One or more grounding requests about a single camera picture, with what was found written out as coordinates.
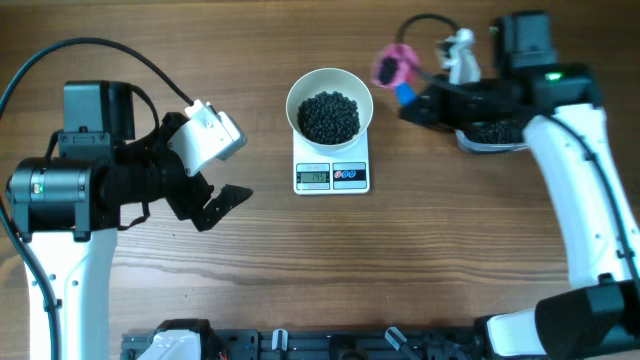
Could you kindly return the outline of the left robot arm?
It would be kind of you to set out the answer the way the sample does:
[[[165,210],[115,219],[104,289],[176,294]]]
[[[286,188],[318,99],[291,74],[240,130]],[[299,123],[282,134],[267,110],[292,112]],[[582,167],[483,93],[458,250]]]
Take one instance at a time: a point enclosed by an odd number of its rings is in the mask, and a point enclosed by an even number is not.
[[[133,101],[142,90],[114,81],[74,81],[64,87],[64,126],[46,153],[22,161],[8,182],[11,219],[20,243],[35,260],[30,333],[55,319],[49,346],[65,359],[109,355],[109,279],[121,209],[165,200],[179,220],[199,231],[214,227],[252,194],[216,188],[202,175],[245,145],[236,122],[196,101],[183,112],[156,117],[137,137]]]

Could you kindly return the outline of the pink scoop with blue handle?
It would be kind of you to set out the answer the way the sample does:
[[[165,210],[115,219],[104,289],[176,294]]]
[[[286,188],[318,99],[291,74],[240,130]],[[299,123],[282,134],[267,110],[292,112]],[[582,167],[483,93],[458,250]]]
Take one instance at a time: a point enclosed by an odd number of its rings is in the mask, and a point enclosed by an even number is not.
[[[385,57],[393,57],[398,62],[398,71],[394,81],[387,86],[378,81],[380,62]],[[414,66],[419,64],[416,52],[407,44],[391,43],[376,57],[372,66],[371,81],[375,86],[391,91],[401,107],[407,106],[417,99],[411,82],[416,77]]]

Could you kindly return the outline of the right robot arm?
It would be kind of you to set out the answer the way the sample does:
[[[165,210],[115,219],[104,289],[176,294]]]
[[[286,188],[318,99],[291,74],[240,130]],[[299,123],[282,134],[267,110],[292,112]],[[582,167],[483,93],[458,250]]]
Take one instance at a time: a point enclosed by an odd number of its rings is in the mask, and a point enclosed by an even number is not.
[[[423,74],[397,30],[380,77],[401,117],[432,130],[465,132],[492,122],[518,135],[546,182],[561,229],[570,290],[534,307],[480,318],[465,348],[476,359],[585,359],[639,346],[639,229],[609,150],[606,113],[590,69],[562,64],[541,11],[495,19],[497,77],[485,79],[459,25],[439,49],[440,75]]]

